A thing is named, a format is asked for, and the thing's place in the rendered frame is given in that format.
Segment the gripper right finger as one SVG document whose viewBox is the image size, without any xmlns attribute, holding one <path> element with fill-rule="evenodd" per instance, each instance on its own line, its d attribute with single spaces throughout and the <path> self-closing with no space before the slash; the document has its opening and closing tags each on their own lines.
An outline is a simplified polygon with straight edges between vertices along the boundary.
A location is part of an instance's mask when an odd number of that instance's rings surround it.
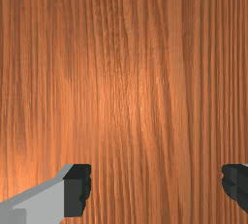
<svg viewBox="0 0 248 224">
<path fill-rule="evenodd" d="M 248 213 L 248 164 L 223 165 L 222 174 L 225 193 Z"/>
</svg>

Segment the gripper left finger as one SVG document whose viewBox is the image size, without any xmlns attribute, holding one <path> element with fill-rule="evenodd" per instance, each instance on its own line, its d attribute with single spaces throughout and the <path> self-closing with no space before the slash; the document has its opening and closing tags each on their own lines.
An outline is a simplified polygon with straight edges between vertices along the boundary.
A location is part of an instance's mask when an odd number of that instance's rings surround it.
<svg viewBox="0 0 248 224">
<path fill-rule="evenodd" d="M 0 203 L 0 224 L 60 224 L 81 217 L 91 191 L 91 166 L 66 164 L 55 177 Z"/>
</svg>

